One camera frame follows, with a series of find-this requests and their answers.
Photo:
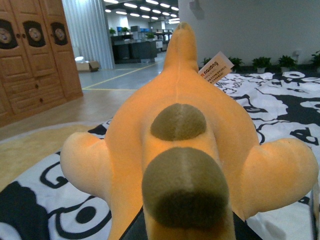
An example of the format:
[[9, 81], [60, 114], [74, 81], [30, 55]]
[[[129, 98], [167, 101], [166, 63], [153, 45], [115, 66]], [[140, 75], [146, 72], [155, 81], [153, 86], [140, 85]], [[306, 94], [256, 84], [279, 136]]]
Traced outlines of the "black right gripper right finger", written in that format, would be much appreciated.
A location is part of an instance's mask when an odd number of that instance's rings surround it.
[[233, 224], [236, 240], [262, 240], [262, 238], [235, 213], [233, 213]]

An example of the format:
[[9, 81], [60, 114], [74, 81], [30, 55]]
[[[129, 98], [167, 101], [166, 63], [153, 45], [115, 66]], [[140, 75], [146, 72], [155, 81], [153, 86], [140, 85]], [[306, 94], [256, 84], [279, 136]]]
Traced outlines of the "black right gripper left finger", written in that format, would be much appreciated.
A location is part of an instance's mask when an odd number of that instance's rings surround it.
[[147, 240], [147, 230], [143, 207], [134, 217], [121, 236], [121, 240]]

